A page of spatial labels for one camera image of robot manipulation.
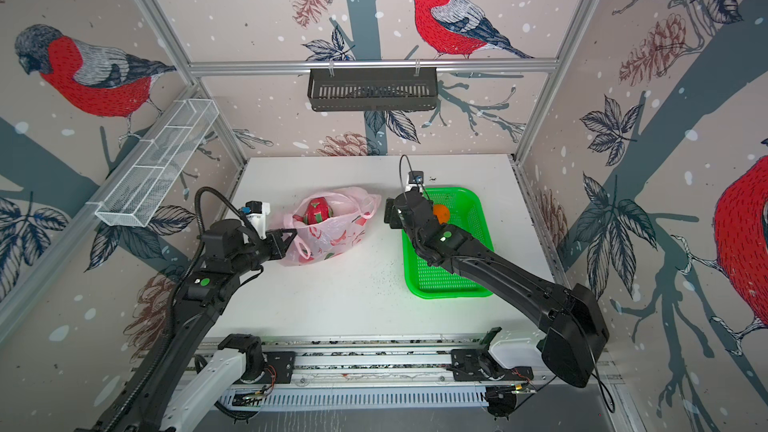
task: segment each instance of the red bird breast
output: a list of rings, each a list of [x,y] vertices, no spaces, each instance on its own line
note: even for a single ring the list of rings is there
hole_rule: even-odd
[[[82,67],[83,59],[78,46],[69,37],[64,36],[51,42],[48,56],[53,72],[41,73],[41,77],[83,112],[102,117],[126,117],[136,112],[149,98],[151,77],[113,89],[77,83],[74,74]]]
[[[439,53],[469,55],[486,45],[485,42],[454,34],[432,16],[432,8],[446,5],[450,0],[414,0],[416,30]]]
[[[767,203],[765,156],[723,192],[714,217],[717,263],[764,324],[768,324],[768,247],[763,225]]]

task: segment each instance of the white table surface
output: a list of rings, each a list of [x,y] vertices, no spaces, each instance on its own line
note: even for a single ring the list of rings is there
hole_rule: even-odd
[[[410,159],[415,170],[424,171],[428,186],[460,186],[474,191],[480,197],[496,253],[552,280],[507,156]],[[321,189],[360,186],[381,195],[382,206],[368,221],[362,242],[339,257],[297,267],[264,264],[264,273],[235,293],[207,336],[249,333],[305,340],[349,336],[389,339],[482,334],[495,326],[530,336],[536,330],[533,323],[495,295],[427,300],[408,290],[401,232],[383,223],[384,201],[400,193],[398,161],[397,156],[249,160],[233,204],[240,207],[249,200],[269,202],[270,228],[279,228],[283,214],[292,213],[302,199]]]

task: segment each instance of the bird head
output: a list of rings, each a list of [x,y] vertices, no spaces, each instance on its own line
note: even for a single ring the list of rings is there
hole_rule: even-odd
[[[63,37],[59,30],[51,26],[37,24],[24,29],[16,36],[16,55],[18,63],[22,64],[24,72],[30,74],[51,73],[53,68],[48,60],[48,46],[56,39]]]

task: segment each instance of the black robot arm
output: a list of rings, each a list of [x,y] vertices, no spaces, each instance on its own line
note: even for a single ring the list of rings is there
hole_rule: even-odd
[[[432,201],[418,187],[387,199],[384,221],[402,228],[428,265],[469,278],[523,312],[546,334],[537,345],[544,364],[570,385],[587,385],[608,341],[605,320],[589,289],[577,284],[571,290],[537,277],[466,230],[440,224]]]

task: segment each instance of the plastic bag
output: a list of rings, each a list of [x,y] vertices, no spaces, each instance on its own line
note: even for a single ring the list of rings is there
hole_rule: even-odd
[[[314,226],[297,221],[294,216],[302,216],[310,200],[317,197],[324,197],[328,201],[333,216]],[[366,233],[366,222],[376,213],[381,200],[381,196],[369,194],[360,187],[313,193],[292,214],[283,216],[283,226],[294,228],[298,233],[280,263],[312,264],[350,250],[362,240]]]

